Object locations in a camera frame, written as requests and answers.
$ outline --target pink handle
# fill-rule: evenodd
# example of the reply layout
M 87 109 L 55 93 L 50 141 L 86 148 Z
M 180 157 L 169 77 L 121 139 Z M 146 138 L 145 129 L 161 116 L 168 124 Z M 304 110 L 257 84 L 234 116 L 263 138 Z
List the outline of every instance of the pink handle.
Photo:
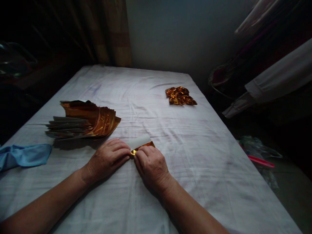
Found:
M 257 163 L 260 163 L 262 165 L 265 165 L 265 166 L 268 166 L 268 167 L 275 167 L 275 165 L 271 162 L 268 162 L 268 161 L 265 161 L 263 159 L 259 159 L 259 158 L 256 158 L 254 156 L 250 156 L 250 155 L 247 155 L 248 158 L 251 160 L 251 161 L 254 161 L 254 162 L 257 162 Z

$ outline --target right hand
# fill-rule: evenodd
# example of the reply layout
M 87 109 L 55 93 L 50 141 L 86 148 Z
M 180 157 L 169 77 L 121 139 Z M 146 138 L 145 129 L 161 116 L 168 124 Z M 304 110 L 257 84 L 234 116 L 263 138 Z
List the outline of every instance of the right hand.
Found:
M 136 152 L 134 159 L 145 182 L 158 194 L 164 194 L 174 179 L 169 173 L 163 154 L 157 148 L 143 146 Z

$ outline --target wall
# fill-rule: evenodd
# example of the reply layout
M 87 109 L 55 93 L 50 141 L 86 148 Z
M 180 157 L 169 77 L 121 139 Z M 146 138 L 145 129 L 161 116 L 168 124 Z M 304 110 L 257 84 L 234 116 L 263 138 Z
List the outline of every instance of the wall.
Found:
M 126 0 L 132 66 L 188 73 L 204 92 L 215 66 L 243 45 L 234 35 L 254 0 Z

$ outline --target hanging clothes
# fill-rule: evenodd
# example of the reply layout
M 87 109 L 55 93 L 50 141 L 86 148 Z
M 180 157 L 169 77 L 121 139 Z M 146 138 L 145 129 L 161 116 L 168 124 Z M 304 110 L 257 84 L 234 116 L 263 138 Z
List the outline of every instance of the hanging clothes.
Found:
M 231 118 L 255 103 L 273 101 L 311 80 L 312 38 L 247 83 L 247 92 L 222 113 Z
M 274 11 L 279 2 L 280 0 L 257 0 L 247 18 L 236 29 L 235 34 L 253 35 L 265 17 Z

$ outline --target gold foil paper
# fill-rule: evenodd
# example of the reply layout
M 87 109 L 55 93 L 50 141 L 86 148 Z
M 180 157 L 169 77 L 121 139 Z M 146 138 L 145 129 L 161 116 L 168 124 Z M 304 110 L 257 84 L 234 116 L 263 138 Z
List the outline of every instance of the gold foil paper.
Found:
M 65 120 L 61 122 L 50 121 L 51 124 L 47 125 L 49 131 L 46 133 L 55 137 L 100 138 L 110 135 L 121 121 L 121 118 L 116 116 L 114 110 L 107 107 L 98 107 L 90 101 L 61 101 L 60 104 L 66 113 L 66 117 L 63 117 Z
M 189 96 L 189 91 L 187 88 L 172 87 L 166 89 L 166 94 L 169 97 L 169 103 L 171 105 L 197 105 L 197 102 Z
M 138 148 L 132 150 L 132 151 L 131 151 L 131 154 L 132 154 L 132 155 L 135 155 L 136 152 L 139 150 L 139 148 L 141 148 L 141 147 L 143 147 L 143 146 L 152 146 L 152 147 L 156 148 L 155 145 L 154 145 L 154 143 L 153 143 L 153 141 L 151 141 L 151 142 L 149 142 L 149 143 L 146 143 L 146 144 L 144 144 L 144 145 L 142 145 L 142 146 L 140 146 L 140 147 L 138 147 Z

